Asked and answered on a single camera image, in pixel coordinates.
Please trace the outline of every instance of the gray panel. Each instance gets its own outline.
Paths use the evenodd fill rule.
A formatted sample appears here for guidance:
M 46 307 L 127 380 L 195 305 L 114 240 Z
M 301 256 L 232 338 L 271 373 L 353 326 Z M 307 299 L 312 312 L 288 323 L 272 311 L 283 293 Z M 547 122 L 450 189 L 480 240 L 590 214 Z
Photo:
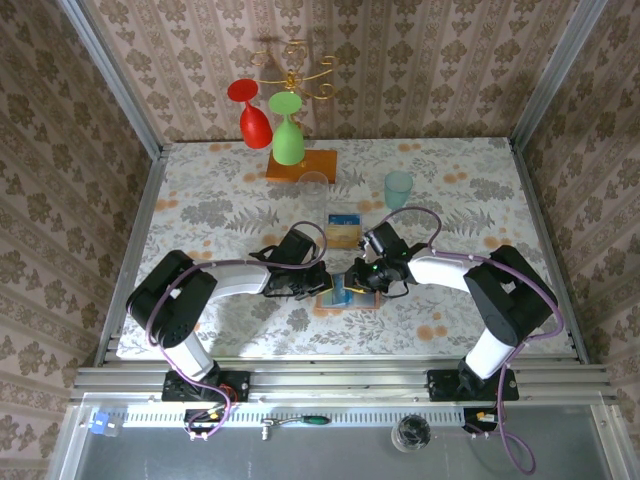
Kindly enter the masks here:
M 606 460 L 588 408 L 511 408 L 509 430 L 531 446 L 538 478 L 607 479 Z M 263 442 L 260 429 L 223 430 L 191 442 L 179 429 L 124 429 L 90 435 L 78 479 L 320 480 L 512 479 L 499 438 L 470 440 L 438 429 L 424 450 L 400 453 L 389 428 L 281 427 Z

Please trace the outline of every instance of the green screwdriver handle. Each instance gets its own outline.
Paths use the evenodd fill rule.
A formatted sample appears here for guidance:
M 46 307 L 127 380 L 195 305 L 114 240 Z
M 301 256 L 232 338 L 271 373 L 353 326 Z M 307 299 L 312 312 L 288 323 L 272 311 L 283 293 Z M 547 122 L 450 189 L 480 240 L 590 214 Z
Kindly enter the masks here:
M 330 418 L 321 417 L 320 415 L 304 415 L 300 421 L 311 425 L 327 425 L 331 423 Z

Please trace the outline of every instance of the light blue cup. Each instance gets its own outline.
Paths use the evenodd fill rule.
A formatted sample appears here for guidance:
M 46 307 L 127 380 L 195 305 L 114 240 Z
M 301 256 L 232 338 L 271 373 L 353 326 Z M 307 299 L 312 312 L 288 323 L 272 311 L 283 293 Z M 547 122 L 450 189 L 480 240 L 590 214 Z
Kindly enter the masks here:
M 384 202 L 391 210 L 402 207 L 413 188 L 413 178 L 407 172 L 391 172 L 384 178 Z

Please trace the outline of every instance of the wooden block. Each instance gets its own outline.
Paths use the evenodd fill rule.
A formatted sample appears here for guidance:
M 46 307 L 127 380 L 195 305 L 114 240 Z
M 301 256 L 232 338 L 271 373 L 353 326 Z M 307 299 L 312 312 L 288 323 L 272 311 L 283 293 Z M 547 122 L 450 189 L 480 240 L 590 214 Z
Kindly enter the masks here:
M 269 153 L 266 179 L 270 182 L 297 182 L 303 173 L 324 173 L 329 183 L 336 183 L 338 152 L 335 150 L 305 150 L 304 158 L 296 165 L 281 165 Z

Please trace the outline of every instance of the clear glass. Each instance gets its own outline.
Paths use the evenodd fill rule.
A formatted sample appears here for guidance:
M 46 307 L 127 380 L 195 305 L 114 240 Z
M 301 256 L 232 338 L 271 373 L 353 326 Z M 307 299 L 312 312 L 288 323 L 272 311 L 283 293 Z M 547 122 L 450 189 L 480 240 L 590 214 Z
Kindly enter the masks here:
M 329 180 L 326 175 L 320 172 L 304 173 L 298 179 L 298 188 L 302 206 L 310 215 L 309 220 L 324 228 L 329 191 Z
M 413 178 L 407 172 L 391 172 L 384 178 L 384 201 L 391 210 L 402 207 L 413 188 Z

